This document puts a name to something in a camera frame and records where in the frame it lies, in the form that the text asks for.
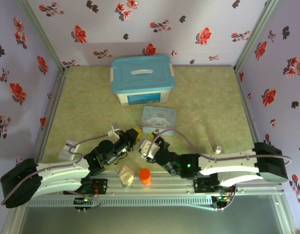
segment floral wallpaper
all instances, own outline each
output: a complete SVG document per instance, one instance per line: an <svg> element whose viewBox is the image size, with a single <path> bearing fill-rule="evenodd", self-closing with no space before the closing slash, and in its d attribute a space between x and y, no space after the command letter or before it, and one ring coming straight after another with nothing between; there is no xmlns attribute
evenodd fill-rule
<svg viewBox="0 0 300 234"><path fill-rule="evenodd" d="M35 156L58 72L17 3L0 0L0 178ZM0 233L8 211L0 205Z"/></svg>
<svg viewBox="0 0 300 234"><path fill-rule="evenodd" d="M279 1L240 80L261 141L293 159L283 186L300 231L300 0Z"/></svg>
<svg viewBox="0 0 300 234"><path fill-rule="evenodd" d="M63 66L110 65L114 58L154 54L168 55L175 65L234 65L266 3L26 1ZM262 43L258 57L263 51Z"/></svg>

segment blue plastic storage box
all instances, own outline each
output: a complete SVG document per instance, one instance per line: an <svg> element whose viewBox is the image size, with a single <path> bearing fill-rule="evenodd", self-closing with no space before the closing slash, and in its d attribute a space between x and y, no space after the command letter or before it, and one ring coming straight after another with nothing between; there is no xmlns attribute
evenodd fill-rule
<svg viewBox="0 0 300 234"><path fill-rule="evenodd" d="M122 106L167 102L175 75L166 55L117 58L111 66L112 91Z"/></svg>

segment cartoon tin box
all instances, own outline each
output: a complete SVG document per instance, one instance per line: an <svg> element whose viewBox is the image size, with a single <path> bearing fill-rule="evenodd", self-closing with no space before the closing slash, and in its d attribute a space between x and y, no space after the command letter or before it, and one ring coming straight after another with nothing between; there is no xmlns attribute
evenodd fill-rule
<svg viewBox="0 0 300 234"><path fill-rule="evenodd" d="M144 133L160 133L166 129L175 129L176 109L145 106L142 115L142 131Z"/></svg>

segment storage box lid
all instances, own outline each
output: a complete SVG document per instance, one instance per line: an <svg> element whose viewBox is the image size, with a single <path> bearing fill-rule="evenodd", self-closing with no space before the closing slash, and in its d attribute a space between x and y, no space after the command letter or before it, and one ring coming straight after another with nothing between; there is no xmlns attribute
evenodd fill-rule
<svg viewBox="0 0 300 234"><path fill-rule="evenodd" d="M115 94L170 90L175 75L166 55L117 58L111 66L111 85Z"/></svg>

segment orange plastic cup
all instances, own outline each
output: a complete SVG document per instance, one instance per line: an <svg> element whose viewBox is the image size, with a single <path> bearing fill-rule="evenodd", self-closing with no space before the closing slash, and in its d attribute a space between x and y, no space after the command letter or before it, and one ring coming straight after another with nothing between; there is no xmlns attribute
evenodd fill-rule
<svg viewBox="0 0 300 234"><path fill-rule="evenodd" d="M139 178L144 185L148 185L151 183L151 172L147 168L142 168L139 171Z"/></svg>

